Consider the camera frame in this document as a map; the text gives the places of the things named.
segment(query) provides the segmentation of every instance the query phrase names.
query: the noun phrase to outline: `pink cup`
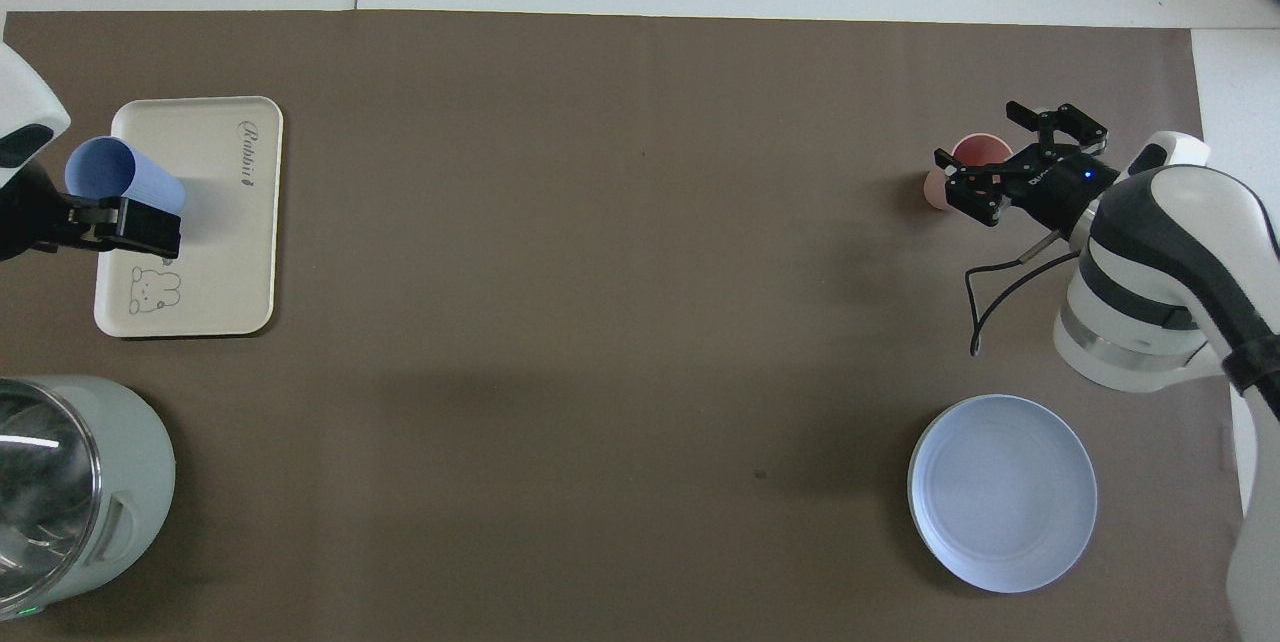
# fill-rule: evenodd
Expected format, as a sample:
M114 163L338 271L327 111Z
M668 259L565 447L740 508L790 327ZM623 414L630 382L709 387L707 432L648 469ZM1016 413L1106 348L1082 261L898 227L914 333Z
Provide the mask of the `pink cup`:
M965 168L982 168L984 164L1005 162L1012 156L1014 150L997 136L988 136L986 132L974 132L951 147L951 156L959 160ZM924 200L929 201L934 208L951 210L947 205L947 176L938 168L931 169L924 175Z

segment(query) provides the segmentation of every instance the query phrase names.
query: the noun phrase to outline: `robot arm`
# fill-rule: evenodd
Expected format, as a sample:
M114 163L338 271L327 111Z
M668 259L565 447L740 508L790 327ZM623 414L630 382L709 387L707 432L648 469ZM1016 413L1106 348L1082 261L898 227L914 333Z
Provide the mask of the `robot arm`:
M1266 210L1248 187L1220 171L1155 169L1103 194L1088 251L1133 295L1184 306L1249 402L1257 474L1231 555L1228 597L1245 639L1274 639L1280 630L1280 247ZM1105 304L1076 315L1085 326L1106 317L1133 320ZM1129 349L1152 343L1148 324L1128 327L1128 335L1123 327L1119 333Z
M1043 226L1071 237L1084 210L1119 176L1097 159L1106 150L1106 128L1070 104L1034 113L1010 101L1005 114L1036 132L1037 141L983 168L965 168L946 150L934 150L933 162L946 174L947 205L987 226L996 226L1010 205L1019 206ZM1076 143L1061 145L1055 132Z
M72 118L40 74L0 43L0 191Z
M27 249L133 249L177 258L177 215L128 197L61 194L33 156L70 125L45 81L0 43L0 260Z
M1083 151L1044 147L1042 136L1038 151L1043 150L1060 159ZM1057 208L1033 217L1082 253L1053 333L1057 350L1076 372L1139 393L1221 370L1248 400L1258 437L1257 474L1226 591L1243 637L1275 639L1280 634L1280 246L1257 196L1234 178L1203 168L1207 156L1208 147L1194 137L1158 132L1102 191L1080 178L1075 194L1064 188L1052 197ZM1068 170L1080 171L1087 164L1078 160ZM948 203L970 217L983 210L961 205L980 198L978 191L997 201L988 208L1004 197L1024 208L1048 198L1005 185L1000 176L983 180L954 165L946 171ZM1044 174L1043 180L1073 185L1070 174ZM992 185L983 187L987 182ZM954 187L961 205L952 201ZM1092 197L1080 203L1084 194ZM993 224L992 217L977 217Z

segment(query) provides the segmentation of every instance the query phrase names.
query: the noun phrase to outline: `brown table mat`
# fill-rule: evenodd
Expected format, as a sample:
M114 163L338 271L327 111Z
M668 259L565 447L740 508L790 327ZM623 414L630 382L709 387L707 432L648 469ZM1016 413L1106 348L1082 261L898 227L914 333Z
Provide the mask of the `brown table mat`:
M92 254L0 263L4 373L142 393L154 547L27 639L1228 639L1222 381L1106 391L1052 349L1070 267L966 354L936 146L1071 101L1123 165L1199 130L1187 31L463 13L10 14L73 127L134 98L285 114L256 338L119 341ZM228 160L238 164L238 159ZM1010 278L979 283L991 299ZM975 393L1042 402L1100 487L1079 564L1000 596L920 542L906 466Z

